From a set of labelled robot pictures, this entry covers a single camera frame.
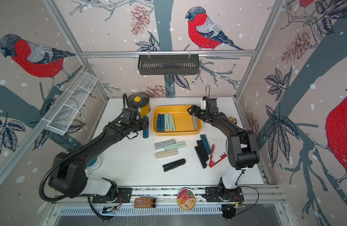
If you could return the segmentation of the dark teal pliers bottom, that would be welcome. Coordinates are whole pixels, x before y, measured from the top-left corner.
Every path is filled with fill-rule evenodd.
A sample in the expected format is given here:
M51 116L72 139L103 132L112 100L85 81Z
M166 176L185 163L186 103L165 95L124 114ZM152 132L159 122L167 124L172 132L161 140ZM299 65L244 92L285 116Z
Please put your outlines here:
M160 115L160 131L165 131L165 115Z

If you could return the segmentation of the black pliers pair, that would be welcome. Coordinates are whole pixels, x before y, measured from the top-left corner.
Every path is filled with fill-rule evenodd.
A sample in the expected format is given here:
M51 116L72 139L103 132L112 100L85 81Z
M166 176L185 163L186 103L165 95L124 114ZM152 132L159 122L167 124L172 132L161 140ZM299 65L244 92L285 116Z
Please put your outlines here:
M205 168L207 167L207 164L206 164L206 161L205 161L205 159L204 159L204 155L202 154L202 151L201 151L200 147L199 147L199 146L196 146L196 147L195 147L195 151L196 151L197 156L198 156L198 158L199 158L199 160L200 160L200 163L201 163L201 165L202 165L202 168L205 169Z

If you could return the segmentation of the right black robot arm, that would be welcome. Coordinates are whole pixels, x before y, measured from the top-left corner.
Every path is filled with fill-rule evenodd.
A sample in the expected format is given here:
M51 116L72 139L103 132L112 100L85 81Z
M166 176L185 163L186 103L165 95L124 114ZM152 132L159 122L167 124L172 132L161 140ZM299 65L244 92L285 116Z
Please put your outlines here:
M225 148L230 166L219 181L218 192L223 200L229 200L239 191L239 182L246 170L259 163L256 136L253 131L238 127L219 112L216 98L203 97L201 105L205 108L192 105L187 109L188 113L211 124L227 137Z

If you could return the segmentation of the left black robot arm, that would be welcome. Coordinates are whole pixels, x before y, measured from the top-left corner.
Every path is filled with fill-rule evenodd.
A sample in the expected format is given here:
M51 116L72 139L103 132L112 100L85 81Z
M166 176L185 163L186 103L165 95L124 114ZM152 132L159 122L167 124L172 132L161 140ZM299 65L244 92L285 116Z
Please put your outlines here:
M96 138L72 153L61 152L55 156L52 168L40 183L39 196L46 202L56 202L82 195L89 181L85 173L88 165L112 145L148 127L149 120L136 108L123 109Z

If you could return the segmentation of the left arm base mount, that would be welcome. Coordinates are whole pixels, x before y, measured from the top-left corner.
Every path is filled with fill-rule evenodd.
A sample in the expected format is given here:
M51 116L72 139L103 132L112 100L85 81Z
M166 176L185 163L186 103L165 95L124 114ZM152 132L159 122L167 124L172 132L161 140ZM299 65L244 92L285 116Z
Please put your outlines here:
M106 195L94 195L92 203L94 204L106 204L106 203L129 203L133 189L130 187L117 187L115 181L102 178L104 181L108 182L110 188Z

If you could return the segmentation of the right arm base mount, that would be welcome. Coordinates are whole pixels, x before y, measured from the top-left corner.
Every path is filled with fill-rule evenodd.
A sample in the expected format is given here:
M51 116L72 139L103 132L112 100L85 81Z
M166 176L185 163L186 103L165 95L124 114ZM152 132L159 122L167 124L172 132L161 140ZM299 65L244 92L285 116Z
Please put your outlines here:
M241 187L227 189L223 184L205 187L202 197L208 202L244 202Z

